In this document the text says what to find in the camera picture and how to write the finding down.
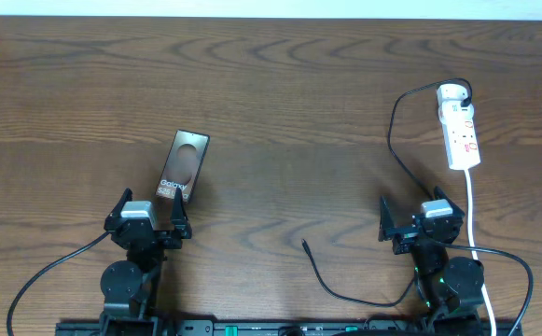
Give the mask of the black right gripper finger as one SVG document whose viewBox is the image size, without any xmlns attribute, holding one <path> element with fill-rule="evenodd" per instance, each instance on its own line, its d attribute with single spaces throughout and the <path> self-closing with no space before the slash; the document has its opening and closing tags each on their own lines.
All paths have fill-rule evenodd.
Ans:
<svg viewBox="0 0 542 336">
<path fill-rule="evenodd" d="M 394 233 L 395 223 L 393 221 L 387 201 L 383 196 L 380 198 L 380 215 L 380 233 Z"/>
<path fill-rule="evenodd" d="M 462 215 L 463 214 L 463 210 L 451 199 L 449 198 L 445 192 L 443 191 L 442 188 L 440 188 L 439 186 L 435 186 L 434 187 L 434 197 L 436 200 L 445 200 L 448 202 L 449 206 L 451 207 L 452 209 L 452 213 L 454 215 Z"/>
</svg>

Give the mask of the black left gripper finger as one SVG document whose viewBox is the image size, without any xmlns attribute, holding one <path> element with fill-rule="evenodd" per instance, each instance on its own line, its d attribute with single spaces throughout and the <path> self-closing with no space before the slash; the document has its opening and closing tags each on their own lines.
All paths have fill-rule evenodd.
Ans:
<svg viewBox="0 0 542 336">
<path fill-rule="evenodd" d="M 186 213 L 182 190 L 177 187 L 174 191 L 174 205 L 170 216 L 174 229 L 179 233 L 191 233 L 191 226 Z"/>
<path fill-rule="evenodd" d="M 111 212 L 108 215 L 108 218 L 117 218 L 121 217 L 121 211 L 125 204 L 127 202 L 130 202 L 132 200 L 132 190 L 130 188 L 126 188 L 117 204 L 114 206 L 114 208 L 111 210 Z"/>
</svg>

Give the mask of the gold Galaxy smartphone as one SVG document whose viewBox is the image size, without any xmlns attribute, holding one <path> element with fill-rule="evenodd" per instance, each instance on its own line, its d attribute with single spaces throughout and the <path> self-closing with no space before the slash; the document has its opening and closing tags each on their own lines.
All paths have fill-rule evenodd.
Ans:
<svg viewBox="0 0 542 336">
<path fill-rule="evenodd" d="M 155 195 L 173 200 L 181 190 L 184 203 L 189 203 L 210 143 L 210 136 L 178 130 L 163 167 Z"/>
</svg>

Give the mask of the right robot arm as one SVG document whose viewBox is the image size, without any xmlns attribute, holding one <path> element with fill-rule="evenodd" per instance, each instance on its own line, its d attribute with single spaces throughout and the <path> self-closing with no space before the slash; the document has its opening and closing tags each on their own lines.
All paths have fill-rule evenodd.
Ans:
<svg viewBox="0 0 542 336">
<path fill-rule="evenodd" d="M 396 255 L 410 254 L 416 279 L 428 313 L 422 326 L 426 330 L 444 329 L 447 320 L 475 317 L 484 303 L 481 288 L 484 269 L 481 262 L 467 257 L 450 258 L 446 246 L 460 233 L 465 212 L 440 188 L 435 199 L 421 205 L 411 224 L 398 227 L 385 198 L 380 199 L 379 241 L 390 241 Z"/>
</svg>

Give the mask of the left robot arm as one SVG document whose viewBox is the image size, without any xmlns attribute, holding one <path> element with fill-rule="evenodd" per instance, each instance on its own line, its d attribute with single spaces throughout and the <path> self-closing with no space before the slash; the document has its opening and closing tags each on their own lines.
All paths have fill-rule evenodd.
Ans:
<svg viewBox="0 0 542 336">
<path fill-rule="evenodd" d="M 110 264 L 102 274 L 100 288 L 104 309 L 99 336 L 167 335 L 174 327 L 156 316 L 154 308 L 167 250 L 179 249 L 192 237 L 183 194 L 175 191 L 170 230 L 157 230 L 156 214 L 149 201 L 135 201 L 125 189 L 104 221 L 111 240 L 126 251 L 126 259 Z"/>
</svg>

